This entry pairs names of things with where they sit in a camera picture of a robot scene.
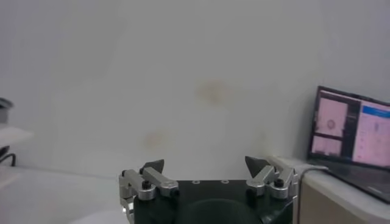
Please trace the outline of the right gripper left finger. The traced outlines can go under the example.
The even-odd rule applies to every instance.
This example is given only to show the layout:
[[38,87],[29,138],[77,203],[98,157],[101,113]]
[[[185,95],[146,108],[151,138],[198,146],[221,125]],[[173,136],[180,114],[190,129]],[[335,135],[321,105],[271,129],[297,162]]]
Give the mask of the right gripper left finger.
[[179,183],[162,174],[163,159],[147,162],[136,170],[123,170],[119,175],[119,197],[129,201],[137,197],[142,201],[153,200],[157,195],[176,198],[180,195]]

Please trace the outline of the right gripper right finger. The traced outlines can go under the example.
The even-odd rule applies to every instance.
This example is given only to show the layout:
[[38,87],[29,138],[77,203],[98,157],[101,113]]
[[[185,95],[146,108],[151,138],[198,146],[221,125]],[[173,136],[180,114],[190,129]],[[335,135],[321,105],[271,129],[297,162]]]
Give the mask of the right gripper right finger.
[[257,197],[263,196],[267,188],[271,197],[277,200],[298,195],[299,179],[295,169],[252,156],[245,156],[245,162],[251,175],[246,185]]

